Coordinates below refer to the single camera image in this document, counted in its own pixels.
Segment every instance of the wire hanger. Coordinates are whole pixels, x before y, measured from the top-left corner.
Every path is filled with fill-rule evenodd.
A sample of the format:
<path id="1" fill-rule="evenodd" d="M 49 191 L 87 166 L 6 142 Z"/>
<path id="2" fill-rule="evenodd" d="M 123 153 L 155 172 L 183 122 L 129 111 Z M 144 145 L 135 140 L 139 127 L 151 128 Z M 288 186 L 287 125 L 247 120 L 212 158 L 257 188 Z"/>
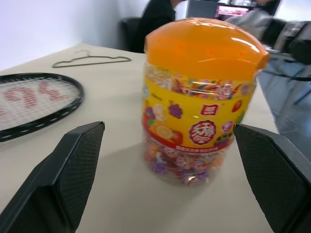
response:
<path id="1" fill-rule="evenodd" d="M 71 59 L 70 61 L 62 61 L 62 62 L 56 62 L 52 65 L 52 68 L 64 68 L 64 67 L 81 67 L 81 66 L 90 66 L 90 65 L 99 65 L 99 64 L 109 64 L 109 63 L 119 63 L 119 62 L 130 62 L 132 61 L 132 59 L 128 58 L 128 57 L 108 57 L 108 56 L 91 56 L 90 55 L 90 51 L 88 50 L 79 50 L 77 52 L 86 52 L 86 56 L 85 57 L 78 57 L 78 58 L 74 58 Z M 81 59 L 86 59 L 86 58 L 109 58 L 109 59 L 124 59 L 122 61 L 111 61 L 111 62 L 96 62 L 96 63 L 87 63 L 87 64 L 76 64 L 76 65 L 63 65 L 63 66 L 59 66 L 59 64 L 65 64 L 65 63 L 71 63 L 73 61 L 77 61 L 77 60 L 81 60 Z"/>

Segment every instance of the plastic jar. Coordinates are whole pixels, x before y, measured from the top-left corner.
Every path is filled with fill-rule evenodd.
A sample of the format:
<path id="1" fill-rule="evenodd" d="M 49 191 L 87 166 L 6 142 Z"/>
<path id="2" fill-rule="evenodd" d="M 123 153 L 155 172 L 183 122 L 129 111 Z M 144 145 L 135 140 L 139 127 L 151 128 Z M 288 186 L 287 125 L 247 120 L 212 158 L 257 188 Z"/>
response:
<path id="1" fill-rule="evenodd" d="M 175 183 L 206 183 L 223 163 L 269 59 L 242 29 L 188 18 L 149 34 L 145 52 L 144 159 Z"/>

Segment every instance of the table surface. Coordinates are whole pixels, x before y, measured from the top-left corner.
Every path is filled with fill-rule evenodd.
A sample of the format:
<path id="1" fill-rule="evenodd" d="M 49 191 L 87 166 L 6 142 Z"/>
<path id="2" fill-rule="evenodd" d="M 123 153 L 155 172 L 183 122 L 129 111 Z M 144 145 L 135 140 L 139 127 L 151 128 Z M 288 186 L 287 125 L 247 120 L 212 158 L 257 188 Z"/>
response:
<path id="1" fill-rule="evenodd" d="M 81 49 L 91 55 L 126 56 L 132 61 L 51 68 L 55 62 L 84 56 L 76 53 Z M 102 61 L 88 59 L 81 62 Z M 66 132 L 104 121 L 96 177 L 77 233 L 272 233 L 247 182 L 236 142 L 209 186 L 172 186 L 144 165 L 140 122 L 144 62 L 144 54 L 80 44 L 1 72 L 67 75 L 84 86 L 86 98 L 67 118 L 0 145 L 0 211 Z M 243 123 L 276 132 L 259 85 Z"/>

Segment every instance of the orange lid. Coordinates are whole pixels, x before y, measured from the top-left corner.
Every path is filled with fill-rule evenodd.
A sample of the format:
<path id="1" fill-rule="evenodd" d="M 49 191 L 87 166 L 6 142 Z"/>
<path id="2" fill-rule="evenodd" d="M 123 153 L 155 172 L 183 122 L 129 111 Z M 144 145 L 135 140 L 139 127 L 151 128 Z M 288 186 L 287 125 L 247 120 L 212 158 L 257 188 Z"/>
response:
<path id="1" fill-rule="evenodd" d="M 252 80 L 269 53 L 252 35 L 226 22 L 187 18 L 146 37 L 147 61 L 193 79 Z"/>

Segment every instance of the yellow label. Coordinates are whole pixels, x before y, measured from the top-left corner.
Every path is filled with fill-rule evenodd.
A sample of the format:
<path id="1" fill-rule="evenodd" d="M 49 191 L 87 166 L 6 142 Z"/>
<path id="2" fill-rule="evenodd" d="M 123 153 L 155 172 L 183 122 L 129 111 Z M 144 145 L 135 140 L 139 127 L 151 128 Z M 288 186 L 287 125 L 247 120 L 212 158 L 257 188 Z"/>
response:
<path id="1" fill-rule="evenodd" d="M 164 146 L 190 153 L 221 150 L 232 142 L 233 126 L 241 122 L 255 87 L 254 83 L 230 81 L 230 87 L 241 87 L 230 99 L 221 95 L 204 99 L 172 91 L 174 82 L 160 86 L 153 81 L 144 78 L 145 130 Z M 186 81 L 180 77 L 180 83 Z M 243 85 L 250 87 L 246 93 Z"/>

